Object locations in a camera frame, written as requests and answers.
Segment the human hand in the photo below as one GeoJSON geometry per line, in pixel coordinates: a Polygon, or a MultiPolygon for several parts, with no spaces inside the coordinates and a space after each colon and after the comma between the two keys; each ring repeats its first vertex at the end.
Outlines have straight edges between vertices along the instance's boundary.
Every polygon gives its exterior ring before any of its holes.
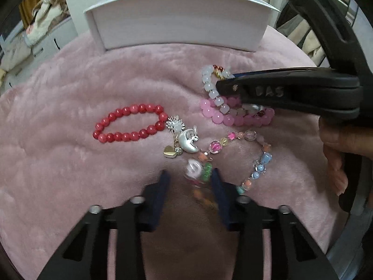
{"type": "MultiPolygon", "coordinates": [[[[324,155],[328,160],[328,179],[337,196],[345,192],[348,179],[343,171],[342,153],[353,153],[373,160],[373,129],[355,126],[332,126],[321,117],[318,121],[324,155]]],[[[368,199],[373,206],[373,192],[368,199]]]]}

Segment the white box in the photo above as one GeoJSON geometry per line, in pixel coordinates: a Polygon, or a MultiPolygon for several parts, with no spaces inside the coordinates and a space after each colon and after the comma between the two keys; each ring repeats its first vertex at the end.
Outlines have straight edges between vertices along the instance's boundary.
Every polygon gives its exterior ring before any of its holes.
{"type": "Polygon", "coordinates": [[[262,0],[102,0],[84,13],[101,52],[154,43],[256,51],[272,11],[262,0]]]}

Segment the silver crescent moon charm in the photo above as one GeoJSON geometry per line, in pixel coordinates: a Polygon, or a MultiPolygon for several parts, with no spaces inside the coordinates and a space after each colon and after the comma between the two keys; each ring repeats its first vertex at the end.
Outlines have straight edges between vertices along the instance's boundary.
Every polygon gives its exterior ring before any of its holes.
{"type": "Polygon", "coordinates": [[[193,144],[193,141],[198,141],[197,126],[184,130],[178,135],[179,145],[187,153],[195,154],[198,152],[198,147],[193,144]]]}

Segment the jewelry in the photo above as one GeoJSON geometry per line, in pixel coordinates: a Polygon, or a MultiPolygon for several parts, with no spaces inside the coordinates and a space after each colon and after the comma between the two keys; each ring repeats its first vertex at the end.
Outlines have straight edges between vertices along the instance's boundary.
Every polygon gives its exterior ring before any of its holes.
{"type": "Polygon", "coordinates": [[[211,75],[220,80],[232,79],[234,75],[229,70],[223,69],[218,65],[208,65],[202,69],[202,82],[204,89],[208,92],[207,99],[202,99],[200,107],[202,114],[207,118],[212,118],[215,124],[223,123],[226,126],[248,126],[261,127],[269,125],[275,111],[272,108],[265,108],[261,105],[247,104],[242,105],[239,97],[220,96],[214,83],[211,81],[211,75]]]}
{"type": "Polygon", "coordinates": [[[96,123],[95,131],[93,133],[93,138],[97,139],[101,143],[113,142],[113,141],[137,141],[140,138],[145,139],[149,135],[155,135],[158,131],[163,131],[165,129],[165,121],[167,120],[168,115],[163,111],[161,105],[154,104],[132,104],[129,107],[124,107],[122,109],[116,109],[115,112],[109,113],[106,118],[103,118],[101,122],[96,123]],[[146,129],[141,129],[139,132],[133,131],[131,133],[103,133],[105,127],[109,126],[111,122],[114,122],[117,118],[123,116],[129,116],[130,114],[137,113],[156,113],[158,115],[159,121],[154,125],[149,125],[146,129]]]}
{"type": "MultiPolygon", "coordinates": [[[[217,154],[223,149],[223,147],[235,139],[246,140],[249,142],[256,140],[260,145],[262,145],[262,156],[259,160],[254,162],[253,172],[248,178],[237,186],[237,192],[239,194],[243,194],[252,187],[255,180],[259,179],[259,177],[266,172],[266,165],[272,159],[272,154],[270,153],[271,145],[264,141],[264,137],[262,135],[257,134],[255,131],[247,130],[244,133],[229,133],[226,137],[221,138],[219,141],[212,141],[208,147],[208,151],[211,154],[217,154]]],[[[188,160],[185,177],[192,182],[195,188],[203,188],[204,184],[209,182],[212,172],[212,164],[207,162],[207,160],[207,152],[199,152],[197,159],[188,160]]]]}
{"type": "Polygon", "coordinates": [[[185,129],[184,122],[179,116],[171,116],[166,121],[166,127],[173,134],[173,146],[166,146],[163,154],[166,158],[175,158],[186,151],[187,153],[197,153],[198,147],[193,144],[198,141],[197,126],[185,129]]]}

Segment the pink fluffy fabric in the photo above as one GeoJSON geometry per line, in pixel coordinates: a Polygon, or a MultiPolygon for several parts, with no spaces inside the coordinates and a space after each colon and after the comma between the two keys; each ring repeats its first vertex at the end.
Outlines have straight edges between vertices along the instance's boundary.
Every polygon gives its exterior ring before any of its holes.
{"type": "MultiPolygon", "coordinates": [[[[205,118],[200,69],[232,72],[313,66],[292,42],[267,28],[256,53],[190,44],[142,45],[99,55],[89,34],[42,64],[23,85],[0,98],[0,236],[25,280],[35,280],[53,252],[90,205],[118,206],[157,180],[172,176],[160,226],[142,236],[147,278],[231,279],[237,233],[228,233],[216,211],[201,207],[183,178],[190,154],[166,159],[166,130],[145,140],[101,144],[94,126],[132,103],[154,103],[197,125],[200,148],[231,131],[205,118]]],[[[130,132],[157,121],[155,114],[123,117],[106,131],[130,132]]],[[[325,251],[343,215],[326,183],[318,118],[277,110],[257,130],[273,146],[268,171],[249,192],[260,205],[289,205],[325,251]]],[[[214,156],[224,180],[239,184],[260,156],[256,143],[235,141],[214,156]]],[[[265,279],[270,278],[267,233],[265,279]]],[[[110,251],[109,279],[114,279],[110,251]]]]}

